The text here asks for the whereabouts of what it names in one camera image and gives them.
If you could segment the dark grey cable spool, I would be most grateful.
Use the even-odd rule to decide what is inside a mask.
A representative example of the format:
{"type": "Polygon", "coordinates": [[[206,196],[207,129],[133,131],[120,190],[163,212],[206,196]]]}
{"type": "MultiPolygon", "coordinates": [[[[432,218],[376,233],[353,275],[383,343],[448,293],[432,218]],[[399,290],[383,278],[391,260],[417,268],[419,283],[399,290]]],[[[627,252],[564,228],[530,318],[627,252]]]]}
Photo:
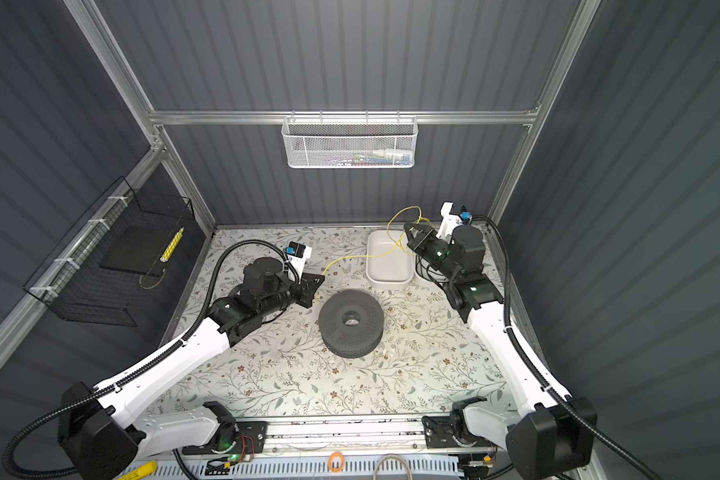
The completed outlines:
{"type": "Polygon", "coordinates": [[[360,290],[336,293],[321,307],[318,317],[325,347],[347,359],[373,352],[383,338],[384,323],[381,304],[360,290]]]}

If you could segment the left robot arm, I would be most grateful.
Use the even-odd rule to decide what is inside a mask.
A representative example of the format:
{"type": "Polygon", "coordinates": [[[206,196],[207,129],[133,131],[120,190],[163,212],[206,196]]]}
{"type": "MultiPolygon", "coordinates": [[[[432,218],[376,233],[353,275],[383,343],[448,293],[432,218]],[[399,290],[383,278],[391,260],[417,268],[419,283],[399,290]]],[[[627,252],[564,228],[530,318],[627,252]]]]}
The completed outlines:
{"type": "Polygon", "coordinates": [[[243,456],[249,443],[218,401],[187,413],[150,417],[145,411],[194,369],[232,349],[291,305],[312,306],[325,277],[304,270],[311,248],[297,242],[284,249],[261,239],[253,243],[274,251],[274,256],[245,266],[242,283],[229,295],[205,297],[198,318],[178,338],[93,387],[82,382],[70,387],[59,408],[8,441],[3,469],[19,479],[113,479],[135,461],[167,451],[178,454],[185,447],[243,456]],[[46,471],[20,466],[15,458],[20,443],[51,421],[58,423],[57,441],[71,466],[46,471]]]}

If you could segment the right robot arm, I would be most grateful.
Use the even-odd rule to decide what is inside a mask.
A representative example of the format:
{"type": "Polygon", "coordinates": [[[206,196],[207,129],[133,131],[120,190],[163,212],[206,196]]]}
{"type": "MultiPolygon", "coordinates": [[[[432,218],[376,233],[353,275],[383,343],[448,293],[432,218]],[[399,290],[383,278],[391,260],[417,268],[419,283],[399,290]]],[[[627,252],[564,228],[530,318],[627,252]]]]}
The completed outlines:
{"type": "Polygon", "coordinates": [[[497,288],[483,272],[483,233],[468,212],[446,214],[439,228],[405,223],[407,247],[443,277],[450,306],[484,342],[502,372],[517,411],[501,414],[472,398],[454,405],[454,436],[461,442],[488,440],[505,450],[524,479],[562,477],[590,463],[600,441],[648,479],[657,473],[597,426],[597,413],[575,398],[549,372],[511,321],[511,273],[497,288]]]}

